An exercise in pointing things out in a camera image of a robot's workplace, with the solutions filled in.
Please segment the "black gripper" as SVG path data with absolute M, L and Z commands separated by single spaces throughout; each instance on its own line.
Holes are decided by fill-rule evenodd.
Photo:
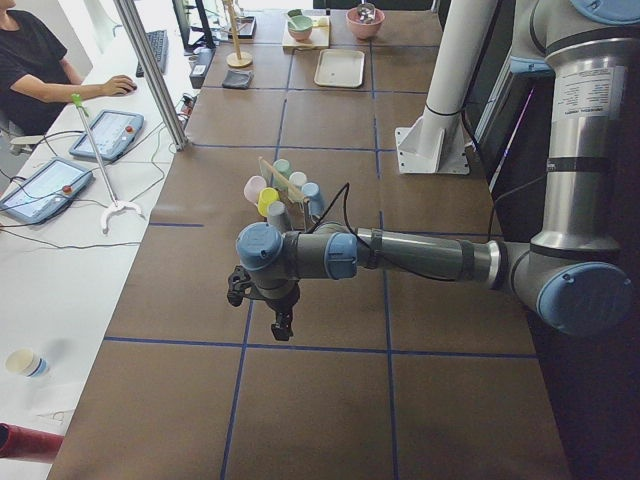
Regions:
M 282 314 L 280 325 L 273 323 L 271 331 L 276 341 L 292 336 L 292 312 L 300 298 L 300 289 L 295 280 L 255 280 L 243 266 L 236 265 L 229 275 L 227 301 L 234 307 L 244 299 L 263 301 L 274 312 Z

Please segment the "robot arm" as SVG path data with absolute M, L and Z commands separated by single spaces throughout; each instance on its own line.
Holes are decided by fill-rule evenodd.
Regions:
M 511 69 L 555 75 L 543 225 L 528 243 L 438 239 L 320 223 L 283 232 L 254 223 L 238 235 L 227 299 L 266 303 L 273 336 L 292 336 L 302 279 L 353 277 L 359 268 L 436 281 L 477 281 L 513 294 L 546 324 L 575 336 L 629 314 L 633 287 L 608 232 L 614 151 L 625 89 L 639 61 L 635 1 L 520 1 Z

